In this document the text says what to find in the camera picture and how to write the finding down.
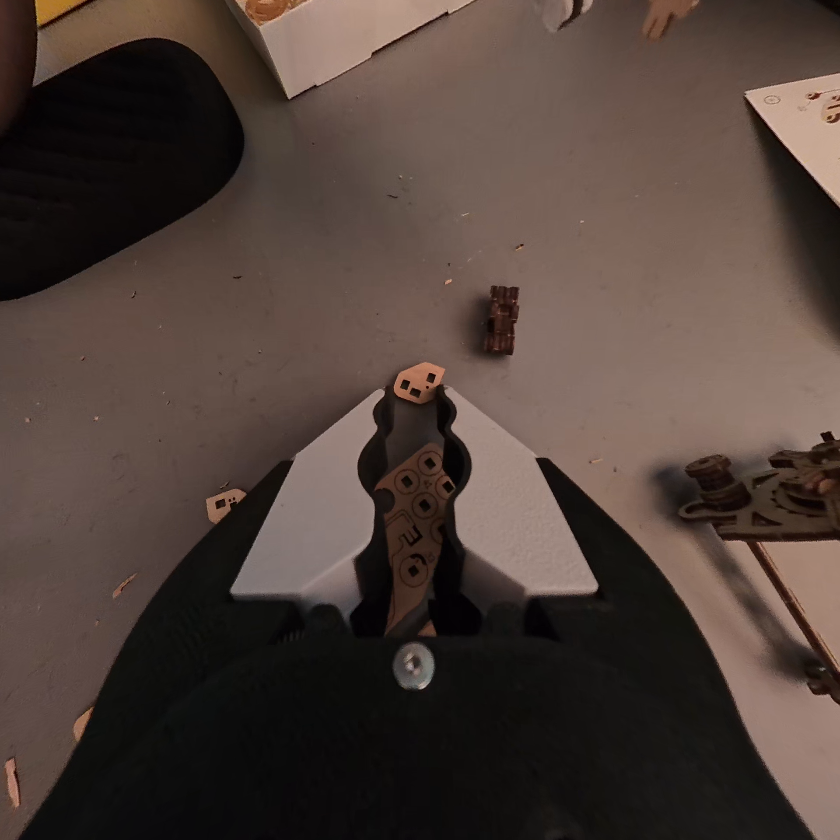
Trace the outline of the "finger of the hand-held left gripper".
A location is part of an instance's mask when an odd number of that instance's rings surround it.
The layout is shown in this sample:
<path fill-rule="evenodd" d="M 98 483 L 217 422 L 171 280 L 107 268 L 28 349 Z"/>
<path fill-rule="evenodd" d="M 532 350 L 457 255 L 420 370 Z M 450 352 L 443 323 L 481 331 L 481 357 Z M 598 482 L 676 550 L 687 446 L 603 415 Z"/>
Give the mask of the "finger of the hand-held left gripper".
<path fill-rule="evenodd" d="M 559 32 L 585 15 L 593 1 L 535 1 L 534 7 L 548 32 Z"/>

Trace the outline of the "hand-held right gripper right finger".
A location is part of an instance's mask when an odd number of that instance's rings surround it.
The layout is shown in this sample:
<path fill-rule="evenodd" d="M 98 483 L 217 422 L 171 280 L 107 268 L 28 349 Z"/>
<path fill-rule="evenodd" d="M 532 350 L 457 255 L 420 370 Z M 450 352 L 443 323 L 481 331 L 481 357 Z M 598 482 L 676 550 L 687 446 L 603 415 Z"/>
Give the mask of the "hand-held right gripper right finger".
<path fill-rule="evenodd" d="M 480 632 L 498 606 L 591 598 L 598 582 L 539 458 L 454 387 L 436 395 L 444 471 L 453 489 L 433 578 L 436 635 Z"/>

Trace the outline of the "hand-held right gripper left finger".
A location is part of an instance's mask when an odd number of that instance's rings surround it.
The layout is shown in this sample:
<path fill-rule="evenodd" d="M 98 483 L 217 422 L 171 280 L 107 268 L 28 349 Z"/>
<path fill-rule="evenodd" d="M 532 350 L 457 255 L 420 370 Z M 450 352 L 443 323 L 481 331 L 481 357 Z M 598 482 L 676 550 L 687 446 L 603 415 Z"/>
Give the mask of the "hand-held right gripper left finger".
<path fill-rule="evenodd" d="M 382 637 L 392 567 L 376 485 L 388 466 L 392 397 L 373 391 L 299 451 L 231 586 L 237 602 L 336 607 L 361 637 Z"/>

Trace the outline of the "small wooden part square holes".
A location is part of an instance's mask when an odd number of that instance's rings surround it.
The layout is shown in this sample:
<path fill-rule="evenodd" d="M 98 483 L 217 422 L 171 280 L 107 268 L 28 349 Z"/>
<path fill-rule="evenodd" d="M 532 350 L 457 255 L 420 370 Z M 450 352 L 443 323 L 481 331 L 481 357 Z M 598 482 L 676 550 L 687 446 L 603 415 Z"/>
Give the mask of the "small wooden part square holes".
<path fill-rule="evenodd" d="M 420 362 L 401 371 L 395 378 L 395 396 L 414 404 L 426 404 L 435 399 L 436 390 L 444 379 L 445 368 Z"/>
<path fill-rule="evenodd" d="M 205 508 L 209 521 L 213 525 L 221 522 L 246 496 L 244 490 L 226 486 L 215 496 L 206 498 Z"/>

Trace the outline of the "laser-cut plywood parts sheet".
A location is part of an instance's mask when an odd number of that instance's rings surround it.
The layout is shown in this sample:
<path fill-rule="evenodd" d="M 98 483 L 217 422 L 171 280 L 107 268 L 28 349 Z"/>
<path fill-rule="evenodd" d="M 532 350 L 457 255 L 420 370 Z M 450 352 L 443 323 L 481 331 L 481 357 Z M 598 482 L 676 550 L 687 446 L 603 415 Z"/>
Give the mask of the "laser-cut plywood parts sheet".
<path fill-rule="evenodd" d="M 342 626 L 358 637 L 380 637 L 408 617 L 414 618 L 431 593 L 441 550 L 443 512 L 433 515 L 428 535 L 410 544 L 419 530 L 397 513 L 401 494 L 411 501 L 419 490 L 404 488 L 397 472 L 416 469 L 416 462 L 434 461 L 432 482 L 447 481 L 443 449 L 425 444 L 398 468 L 382 467 L 376 493 L 389 490 L 394 505 L 383 513 L 385 530 L 376 532 L 375 558 L 388 546 L 388 573 L 374 576 L 368 598 L 357 605 Z M 229 593 L 253 548 L 288 474 L 303 464 L 303 453 L 281 461 L 245 500 L 245 510 L 211 528 L 164 581 L 122 646 L 91 711 L 80 742 L 102 760 L 126 753 L 177 702 L 237 663 L 264 651 L 297 650 L 315 638 L 306 621 L 311 611 L 296 595 L 278 600 L 261 597 L 235 600 Z"/>

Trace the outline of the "wooden gear mechanism model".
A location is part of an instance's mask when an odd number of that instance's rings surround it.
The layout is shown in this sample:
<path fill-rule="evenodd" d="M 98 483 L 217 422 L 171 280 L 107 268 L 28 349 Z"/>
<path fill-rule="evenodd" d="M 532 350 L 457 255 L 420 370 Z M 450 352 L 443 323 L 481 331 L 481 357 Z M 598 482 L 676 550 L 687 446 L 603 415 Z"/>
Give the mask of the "wooden gear mechanism model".
<path fill-rule="evenodd" d="M 722 454 L 689 462 L 697 499 L 679 510 L 687 523 L 711 525 L 720 540 L 750 549 L 812 651 L 805 683 L 816 696 L 839 702 L 838 657 L 805 614 L 800 600 L 764 547 L 765 543 L 839 540 L 839 441 L 832 432 L 811 448 L 784 448 L 768 457 L 769 468 L 737 477 Z"/>

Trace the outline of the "dark stacked wooden block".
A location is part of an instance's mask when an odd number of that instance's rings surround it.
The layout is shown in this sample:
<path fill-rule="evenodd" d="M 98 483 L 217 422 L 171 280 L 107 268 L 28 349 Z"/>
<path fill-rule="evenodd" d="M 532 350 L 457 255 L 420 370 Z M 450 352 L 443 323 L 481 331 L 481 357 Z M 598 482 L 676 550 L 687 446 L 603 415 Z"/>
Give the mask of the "dark stacked wooden block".
<path fill-rule="evenodd" d="M 492 286 L 483 350 L 489 354 L 513 355 L 519 316 L 519 287 Z"/>

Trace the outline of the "white cardboard box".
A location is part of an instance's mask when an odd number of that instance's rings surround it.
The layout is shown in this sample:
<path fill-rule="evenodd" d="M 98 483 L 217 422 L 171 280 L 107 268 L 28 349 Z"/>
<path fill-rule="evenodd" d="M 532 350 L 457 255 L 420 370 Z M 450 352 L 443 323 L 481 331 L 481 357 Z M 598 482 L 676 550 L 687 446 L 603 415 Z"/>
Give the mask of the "white cardboard box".
<path fill-rule="evenodd" d="M 226 1 L 288 98 L 468 1 Z"/>

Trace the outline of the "assembly instruction booklet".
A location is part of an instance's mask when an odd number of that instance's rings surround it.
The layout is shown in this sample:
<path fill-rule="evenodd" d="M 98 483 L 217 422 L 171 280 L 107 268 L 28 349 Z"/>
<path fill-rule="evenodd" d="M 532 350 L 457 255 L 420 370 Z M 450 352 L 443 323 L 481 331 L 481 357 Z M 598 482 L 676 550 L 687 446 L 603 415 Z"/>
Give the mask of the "assembly instruction booklet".
<path fill-rule="evenodd" d="M 839 74 L 752 89 L 744 98 L 839 204 Z"/>

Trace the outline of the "black seat cushion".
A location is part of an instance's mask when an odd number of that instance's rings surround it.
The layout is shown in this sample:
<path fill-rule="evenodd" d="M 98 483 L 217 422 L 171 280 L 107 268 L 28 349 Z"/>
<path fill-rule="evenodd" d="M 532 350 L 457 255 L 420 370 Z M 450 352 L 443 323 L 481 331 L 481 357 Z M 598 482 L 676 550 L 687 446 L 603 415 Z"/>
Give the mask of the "black seat cushion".
<path fill-rule="evenodd" d="M 1 142 L 1 300 L 53 287 L 204 205 L 244 146 L 220 80 L 167 38 L 38 84 Z"/>

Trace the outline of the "yellow flat object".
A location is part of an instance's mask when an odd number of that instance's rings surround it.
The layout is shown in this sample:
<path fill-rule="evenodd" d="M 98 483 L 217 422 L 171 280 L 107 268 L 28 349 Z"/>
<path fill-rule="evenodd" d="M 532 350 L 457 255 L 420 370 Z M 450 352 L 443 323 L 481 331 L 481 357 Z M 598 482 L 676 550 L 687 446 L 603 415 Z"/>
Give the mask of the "yellow flat object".
<path fill-rule="evenodd" d="M 86 0 L 36 0 L 37 26 L 39 29 L 44 28 L 88 2 Z"/>

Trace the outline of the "person's bare leg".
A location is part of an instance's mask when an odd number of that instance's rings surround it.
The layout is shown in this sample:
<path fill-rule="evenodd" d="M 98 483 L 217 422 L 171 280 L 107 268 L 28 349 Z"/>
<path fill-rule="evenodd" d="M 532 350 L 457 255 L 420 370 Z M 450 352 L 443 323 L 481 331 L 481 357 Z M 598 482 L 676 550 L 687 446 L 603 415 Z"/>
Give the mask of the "person's bare leg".
<path fill-rule="evenodd" d="M 1 1 L 1 135 L 32 89 L 37 57 L 35 1 Z"/>

